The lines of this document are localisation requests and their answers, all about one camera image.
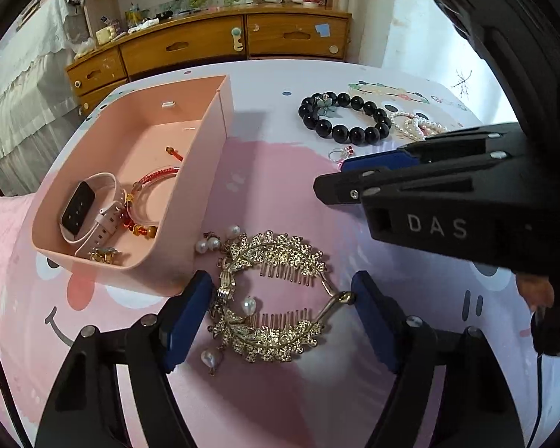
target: black cable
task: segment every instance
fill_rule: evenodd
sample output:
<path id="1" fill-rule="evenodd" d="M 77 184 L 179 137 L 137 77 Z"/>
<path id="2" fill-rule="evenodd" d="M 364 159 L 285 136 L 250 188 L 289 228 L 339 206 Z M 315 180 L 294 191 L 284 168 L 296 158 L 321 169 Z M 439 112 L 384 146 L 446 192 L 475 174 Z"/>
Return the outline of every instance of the black cable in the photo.
<path id="1" fill-rule="evenodd" d="M 6 380 L 6 375 L 4 374 L 4 368 L 2 362 L 0 362 L 0 392 L 2 393 L 2 398 L 4 399 L 4 404 L 6 404 L 6 410 L 12 420 L 12 425 L 15 427 L 16 434 L 18 434 L 19 439 L 23 445 L 23 448 L 33 448 L 31 441 L 27 437 L 27 432 L 22 426 L 21 418 L 18 415 L 15 407 L 15 401 L 12 398 L 12 393 L 8 387 L 8 381 Z"/>
<path id="2" fill-rule="evenodd" d="M 535 420 L 535 425 L 533 426 L 533 432 L 531 437 L 529 438 L 529 443 L 527 443 L 527 448 L 531 448 L 531 444 L 533 443 L 533 438 L 535 438 L 536 432 L 538 432 L 539 422 L 541 421 L 541 410 L 542 404 L 544 404 L 542 396 L 542 355 L 538 355 L 538 417 Z"/>

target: gold rhinestone hair clip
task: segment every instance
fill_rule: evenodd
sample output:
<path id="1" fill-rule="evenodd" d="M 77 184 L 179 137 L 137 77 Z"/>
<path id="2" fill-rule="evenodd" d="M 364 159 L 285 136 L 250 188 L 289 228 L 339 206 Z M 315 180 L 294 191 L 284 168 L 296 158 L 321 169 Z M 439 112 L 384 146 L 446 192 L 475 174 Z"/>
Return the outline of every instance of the gold rhinestone hair clip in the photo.
<path id="1" fill-rule="evenodd" d="M 322 333 L 322 320 L 334 305 L 353 304 L 352 292 L 339 292 L 326 275 L 323 253 L 313 251 L 303 243 L 303 238 L 275 234 L 271 230 L 248 237 L 241 234 L 228 240 L 222 247 L 225 256 L 218 265 L 220 286 L 210 309 L 214 320 L 208 330 L 214 338 L 221 337 L 222 346 L 202 353 L 203 362 L 214 374 L 219 365 L 221 352 L 231 347 L 248 362 L 259 356 L 264 361 L 290 362 L 293 355 L 302 354 L 305 346 L 317 346 L 317 336 Z M 236 289 L 235 274 L 248 268 L 260 268 L 260 276 L 282 278 L 292 283 L 313 287 L 315 279 L 330 296 L 326 305 L 313 316 L 307 309 L 283 314 L 261 314 L 257 304 L 247 297 L 242 303 L 244 316 L 236 314 L 228 304 Z"/>

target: pink storage box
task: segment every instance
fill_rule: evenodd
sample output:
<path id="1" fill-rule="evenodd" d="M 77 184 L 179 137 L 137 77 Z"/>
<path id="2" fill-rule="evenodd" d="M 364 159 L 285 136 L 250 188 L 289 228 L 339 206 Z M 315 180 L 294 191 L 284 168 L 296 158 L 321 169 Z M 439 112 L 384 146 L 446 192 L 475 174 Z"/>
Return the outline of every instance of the pink storage box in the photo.
<path id="1" fill-rule="evenodd" d="M 232 116 L 227 76 L 141 89 L 108 104 L 49 186 L 33 219 L 33 246 L 68 271 L 97 283 L 176 295 L 194 272 L 195 242 L 202 237 L 201 222 Z M 182 163 L 166 153 L 168 146 L 184 158 Z M 130 191 L 134 182 L 162 167 L 180 167 L 180 172 L 150 185 L 133 205 L 142 217 L 159 220 L 155 239 L 135 236 L 121 224 L 105 244 L 122 253 L 119 264 L 75 257 L 59 224 L 79 182 L 110 172 Z M 112 196 L 113 190 L 96 194 L 80 234 Z"/>

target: drawer handle cutout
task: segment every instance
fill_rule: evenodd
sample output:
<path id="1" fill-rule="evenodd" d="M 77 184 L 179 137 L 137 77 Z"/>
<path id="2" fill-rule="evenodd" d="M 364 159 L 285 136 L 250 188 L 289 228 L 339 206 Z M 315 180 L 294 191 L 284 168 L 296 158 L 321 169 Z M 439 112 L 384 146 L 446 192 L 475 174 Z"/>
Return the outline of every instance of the drawer handle cutout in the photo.
<path id="1" fill-rule="evenodd" d="M 95 69 L 93 71 L 91 71 L 89 74 L 87 74 L 87 79 L 93 79 L 94 77 L 96 77 L 98 74 L 101 74 L 102 71 L 100 69 Z"/>
<path id="2" fill-rule="evenodd" d="M 286 32 L 284 34 L 284 38 L 288 38 L 290 40 L 309 40 L 311 35 L 305 32 Z"/>
<path id="3" fill-rule="evenodd" d="M 175 50 L 186 49 L 188 46 L 188 42 L 174 42 L 172 45 L 166 47 L 166 52 L 174 52 Z"/>

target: hand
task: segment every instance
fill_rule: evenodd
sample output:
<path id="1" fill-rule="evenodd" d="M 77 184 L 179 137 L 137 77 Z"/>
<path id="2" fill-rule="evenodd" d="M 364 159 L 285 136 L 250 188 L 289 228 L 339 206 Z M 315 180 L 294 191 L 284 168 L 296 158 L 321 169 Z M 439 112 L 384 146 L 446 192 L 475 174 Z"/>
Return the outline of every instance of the hand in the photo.
<path id="1" fill-rule="evenodd" d="M 529 310 L 534 312 L 538 307 L 551 308 L 554 304 L 554 288 L 550 280 L 542 276 L 517 274 L 519 295 L 527 302 Z"/>

